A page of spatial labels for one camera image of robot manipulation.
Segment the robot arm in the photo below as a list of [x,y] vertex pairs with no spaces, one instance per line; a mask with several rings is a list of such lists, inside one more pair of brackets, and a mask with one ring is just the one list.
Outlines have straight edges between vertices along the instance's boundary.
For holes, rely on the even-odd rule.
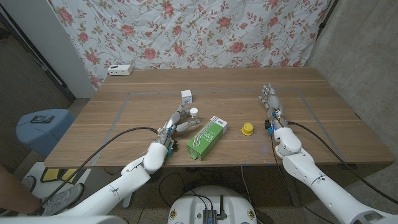
[[315,165],[312,156],[302,148],[300,139],[288,128],[282,104],[272,85],[264,86],[262,92],[264,96],[259,96],[259,99],[266,107],[270,120],[266,128],[279,142],[275,152],[291,176],[307,185],[341,223],[356,223],[357,220],[363,224],[396,222],[395,215],[362,204],[324,174]]
[[165,123],[164,127],[159,128],[159,137],[150,144],[147,154],[130,162],[123,168],[121,171],[121,177],[112,181],[101,190],[95,192],[71,210],[57,216],[82,217],[105,215],[109,213],[121,200],[143,186],[150,179],[149,174],[153,174],[162,167],[168,151],[172,150],[175,145],[176,141],[172,139],[174,131],[184,131],[190,126],[196,125],[200,122],[196,119],[195,121],[178,124],[182,117],[197,115],[196,108],[192,108],[191,111],[183,110],[182,108],[184,106],[185,102],[178,107],[178,110]]

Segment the sneaker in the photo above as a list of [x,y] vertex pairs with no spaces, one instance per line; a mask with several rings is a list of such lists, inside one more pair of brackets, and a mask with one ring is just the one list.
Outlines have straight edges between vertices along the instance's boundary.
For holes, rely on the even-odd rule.
[[43,205],[42,216],[51,216],[65,208],[71,208],[80,199],[84,188],[83,184],[76,184],[68,190],[57,193]]
[[34,176],[27,176],[21,180],[21,183],[25,185],[25,187],[32,192],[36,186],[36,178]]
[[[21,183],[25,185],[25,187],[29,190],[29,192],[32,192],[33,189],[35,189],[36,186],[36,178],[34,176],[27,176],[21,180]],[[6,210],[0,208],[0,217],[7,215],[11,210]]]

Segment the white cube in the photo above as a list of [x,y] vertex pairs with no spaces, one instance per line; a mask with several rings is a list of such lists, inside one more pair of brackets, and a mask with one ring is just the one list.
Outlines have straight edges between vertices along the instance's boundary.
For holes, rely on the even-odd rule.
[[181,91],[181,97],[182,101],[185,101],[187,103],[192,103],[192,93],[191,90],[184,90]]

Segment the power strip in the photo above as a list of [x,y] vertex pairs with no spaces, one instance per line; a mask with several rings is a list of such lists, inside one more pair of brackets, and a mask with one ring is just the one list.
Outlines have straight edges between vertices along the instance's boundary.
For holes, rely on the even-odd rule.
[[132,72],[132,65],[111,65],[108,68],[110,75],[130,75]]

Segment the wooden table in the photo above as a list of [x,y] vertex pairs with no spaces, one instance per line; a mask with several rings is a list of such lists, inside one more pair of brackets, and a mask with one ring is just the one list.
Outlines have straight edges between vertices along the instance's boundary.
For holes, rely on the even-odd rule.
[[[174,134],[178,149],[166,167],[268,166],[275,159],[264,129],[266,109],[258,100],[271,82],[285,117],[319,134],[352,164],[390,163],[394,156],[314,68],[235,68],[137,70],[126,77],[108,77],[45,160],[47,167],[78,167],[104,142],[129,128],[162,127],[181,103],[181,90],[191,90],[201,123]],[[203,161],[190,158],[186,143],[213,116],[228,130]],[[254,134],[241,133],[244,123]],[[317,164],[338,160],[314,136],[291,127]],[[156,135],[148,130],[127,133],[108,145],[97,167],[121,167],[141,157]]]

